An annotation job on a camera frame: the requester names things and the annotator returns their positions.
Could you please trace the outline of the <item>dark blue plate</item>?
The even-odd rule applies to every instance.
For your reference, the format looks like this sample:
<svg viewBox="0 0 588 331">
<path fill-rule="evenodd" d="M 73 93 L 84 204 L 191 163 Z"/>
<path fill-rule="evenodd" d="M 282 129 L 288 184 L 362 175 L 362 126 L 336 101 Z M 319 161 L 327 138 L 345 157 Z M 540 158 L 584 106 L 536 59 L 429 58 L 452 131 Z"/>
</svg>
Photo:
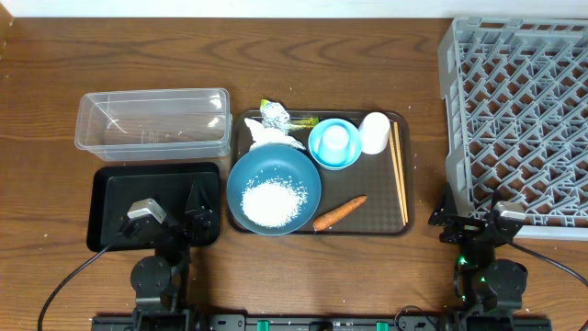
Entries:
<svg viewBox="0 0 588 331">
<path fill-rule="evenodd" d="M 300 215 L 291 223 L 279 228 L 266 228 L 254 224 L 243 213 L 242 195 L 251 182 L 263 182 L 270 178 L 291 180 L 295 186 L 307 189 L 307 202 Z M 303 152 L 285 145 L 265 145 L 245 154 L 232 168 L 226 188 L 227 203 L 236 227 L 248 233 L 282 235 L 299 230 L 316 212 L 322 194 L 319 172 L 311 159 Z"/>
</svg>

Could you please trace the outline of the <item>white rice pile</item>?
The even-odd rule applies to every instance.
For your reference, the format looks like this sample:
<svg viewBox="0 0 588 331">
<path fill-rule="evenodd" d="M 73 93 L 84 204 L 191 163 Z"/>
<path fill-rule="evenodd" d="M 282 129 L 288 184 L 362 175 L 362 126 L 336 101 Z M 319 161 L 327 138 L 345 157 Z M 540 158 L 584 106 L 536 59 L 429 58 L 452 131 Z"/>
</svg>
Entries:
<svg viewBox="0 0 588 331">
<path fill-rule="evenodd" d="M 241 208 L 254 224 L 279 228 L 300 215 L 307 197 L 307 189 L 295 186 L 291 180 L 270 178 L 263 182 L 251 181 L 242 195 Z"/>
</svg>

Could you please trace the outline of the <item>foil wrapper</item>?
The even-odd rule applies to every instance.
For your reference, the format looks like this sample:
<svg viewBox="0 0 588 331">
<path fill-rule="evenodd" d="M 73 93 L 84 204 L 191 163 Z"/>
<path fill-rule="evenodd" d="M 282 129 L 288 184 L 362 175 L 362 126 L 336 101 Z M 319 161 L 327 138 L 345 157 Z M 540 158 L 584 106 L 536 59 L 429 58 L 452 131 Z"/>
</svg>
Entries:
<svg viewBox="0 0 588 331">
<path fill-rule="evenodd" d="M 259 110 L 262 115 L 262 125 L 265 128 L 277 129 L 288 133 L 290 116 L 279 102 L 262 99 Z"/>
</svg>

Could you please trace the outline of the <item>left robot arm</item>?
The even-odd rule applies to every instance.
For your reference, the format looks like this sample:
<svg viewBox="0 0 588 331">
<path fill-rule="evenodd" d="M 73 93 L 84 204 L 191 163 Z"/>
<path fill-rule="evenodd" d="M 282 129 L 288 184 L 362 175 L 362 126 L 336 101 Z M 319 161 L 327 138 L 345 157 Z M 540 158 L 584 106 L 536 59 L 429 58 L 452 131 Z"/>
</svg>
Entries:
<svg viewBox="0 0 588 331">
<path fill-rule="evenodd" d="M 153 198 L 131 204 L 123 218 L 122 234 L 154 247 L 154 254 L 137 262 L 130 275 L 136 293 L 135 319 L 180 313 L 186 297 L 190 248 L 210 245 L 218 236 L 219 196 L 217 178 L 197 177 L 185 210 L 177 216 Z"/>
</svg>

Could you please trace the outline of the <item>white napkin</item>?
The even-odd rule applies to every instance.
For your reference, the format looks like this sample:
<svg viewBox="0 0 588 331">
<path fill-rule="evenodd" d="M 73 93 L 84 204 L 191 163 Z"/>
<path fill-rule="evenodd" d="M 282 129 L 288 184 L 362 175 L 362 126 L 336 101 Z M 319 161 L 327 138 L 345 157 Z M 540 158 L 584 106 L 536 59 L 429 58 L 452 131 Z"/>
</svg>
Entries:
<svg viewBox="0 0 588 331">
<path fill-rule="evenodd" d="M 261 122 L 251 119 L 245 119 L 244 123 L 249 128 L 254 141 L 250 147 L 250 151 L 270 144 L 285 145 L 301 151 L 306 149 L 303 143 L 284 133 L 280 129 L 266 128 Z"/>
</svg>

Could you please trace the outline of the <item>orange carrot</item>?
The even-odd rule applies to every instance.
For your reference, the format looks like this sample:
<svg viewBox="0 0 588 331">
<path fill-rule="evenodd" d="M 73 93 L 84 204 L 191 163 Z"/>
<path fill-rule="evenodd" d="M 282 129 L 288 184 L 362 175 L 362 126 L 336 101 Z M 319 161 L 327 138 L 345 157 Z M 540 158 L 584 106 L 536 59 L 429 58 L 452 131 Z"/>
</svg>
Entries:
<svg viewBox="0 0 588 331">
<path fill-rule="evenodd" d="M 348 214 L 362 206 L 366 202 L 367 198 L 368 197 L 366 195 L 355 197 L 343 205 L 319 216 L 313 222 L 313 229 L 315 231 L 323 231 L 330 228 L 332 225 L 338 223 Z"/>
</svg>

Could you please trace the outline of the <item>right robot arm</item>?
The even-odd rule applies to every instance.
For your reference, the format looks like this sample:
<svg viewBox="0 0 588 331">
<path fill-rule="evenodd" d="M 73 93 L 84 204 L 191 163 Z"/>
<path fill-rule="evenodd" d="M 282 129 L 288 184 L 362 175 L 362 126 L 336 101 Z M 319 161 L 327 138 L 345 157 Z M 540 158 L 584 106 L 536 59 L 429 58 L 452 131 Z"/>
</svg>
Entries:
<svg viewBox="0 0 588 331">
<path fill-rule="evenodd" d="M 523 207 L 492 193 L 491 209 L 481 218 L 460 216 L 452 188 L 445 184 L 440 201 L 428 223 L 440 226 L 439 240 L 458 246 L 454 268 L 454 291 L 463 307 L 457 319 L 495 315 L 505 318 L 522 307 L 527 269 L 509 259 L 499 259 L 495 250 L 513 242 L 526 219 Z"/>
</svg>

